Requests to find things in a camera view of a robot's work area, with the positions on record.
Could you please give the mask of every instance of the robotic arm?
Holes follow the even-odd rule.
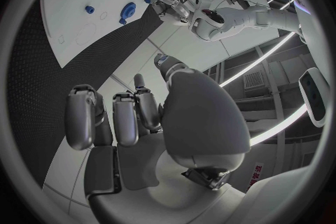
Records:
[[[188,26],[191,32],[206,42],[236,35],[246,27],[261,30],[274,27],[301,35],[297,15],[286,10],[269,10],[256,5],[245,10],[225,7],[212,11],[209,0],[198,0],[193,13],[181,1],[154,0],[153,5],[161,20]],[[162,3],[165,10],[157,8]]]

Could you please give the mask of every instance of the black fabric surface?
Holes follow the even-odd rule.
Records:
[[[141,19],[104,36],[62,69],[46,37],[39,0],[33,4],[13,47],[7,95],[15,139],[40,186],[65,135],[64,106],[71,88],[89,84],[98,89],[161,23],[149,7]]]

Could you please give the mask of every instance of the ventilation grille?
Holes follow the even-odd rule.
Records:
[[[244,76],[244,89],[248,90],[260,86],[265,86],[261,71]]]

